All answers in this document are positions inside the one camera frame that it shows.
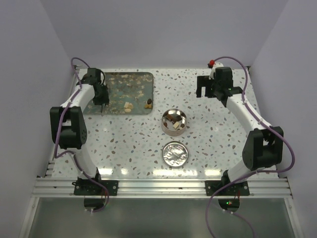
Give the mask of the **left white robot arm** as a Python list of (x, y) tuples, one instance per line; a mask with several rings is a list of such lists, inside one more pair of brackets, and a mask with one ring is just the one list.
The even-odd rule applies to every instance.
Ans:
[(105, 73), (97, 68), (88, 68), (87, 73), (79, 80), (75, 91), (58, 107), (50, 109), (52, 140), (55, 159), (65, 154), (72, 156), (80, 179), (88, 179), (85, 188), (96, 195), (102, 191), (103, 182), (98, 179), (99, 171), (92, 162), (86, 141), (88, 131), (83, 111), (88, 103), (104, 106), (109, 104), (108, 87)]

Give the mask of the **metal tweezers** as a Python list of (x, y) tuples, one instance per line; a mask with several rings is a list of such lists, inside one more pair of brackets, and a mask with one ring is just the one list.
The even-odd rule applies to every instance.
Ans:
[(104, 115), (104, 108), (105, 108), (105, 104), (102, 104), (102, 105), (101, 105), (101, 116)]

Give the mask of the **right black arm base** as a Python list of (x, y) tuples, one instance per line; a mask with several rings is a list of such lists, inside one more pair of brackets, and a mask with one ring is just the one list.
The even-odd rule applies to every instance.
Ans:
[(224, 185), (219, 180), (206, 180), (205, 190), (207, 196), (212, 196), (216, 191), (221, 189), (216, 196), (249, 196), (249, 186), (248, 183), (240, 182), (223, 188)]

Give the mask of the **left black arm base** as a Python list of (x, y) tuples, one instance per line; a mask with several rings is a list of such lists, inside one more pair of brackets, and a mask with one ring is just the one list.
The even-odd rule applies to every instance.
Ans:
[(78, 179), (72, 183), (74, 186), (73, 194), (77, 196), (105, 195), (105, 190), (101, 187), (102, 185), (108, 190), (109, 196), (117, 196), (118, 184), (117, 180), (101, 180), (96, 184), (88, 179)]

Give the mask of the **white chocolate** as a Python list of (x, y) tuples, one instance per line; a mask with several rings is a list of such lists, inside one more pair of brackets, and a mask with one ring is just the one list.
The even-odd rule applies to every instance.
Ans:
[(178, 127), (179, 127), (179, 125), (180, 125), (180, 123), (179, 123), (179, 122), (176, 122), (176, 123), (173, 125), (173, 128), (174, 128), (175, 130), (177, 130)]

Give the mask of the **embossed silver tin lid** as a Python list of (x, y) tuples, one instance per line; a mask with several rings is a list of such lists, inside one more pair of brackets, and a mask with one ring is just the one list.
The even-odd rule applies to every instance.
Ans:
[(189, 151), (181, 142), (171, 141), (164, 145), (161, 156), (168, 166), (178, 168), (188, 161)]

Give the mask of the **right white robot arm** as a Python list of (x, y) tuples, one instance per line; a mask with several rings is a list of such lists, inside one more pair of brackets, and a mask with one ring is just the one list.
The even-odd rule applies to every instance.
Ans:
[(243, 89), (233, 85), (233, 72), (230, 67), (216, 67), (210, 76), (197, 77), (196, 97), (217, 98), (234, 114), (244, 128), (247, 139), (242, 150), (242, 160), (225, 171), (220, 188), (225, 194), (233, 194), (238, 183), (247, 179), (246, 175), (259, 169), (270, 168), (282, 161), (283, 130), (273, 127), (255, 109), (247, 108)]

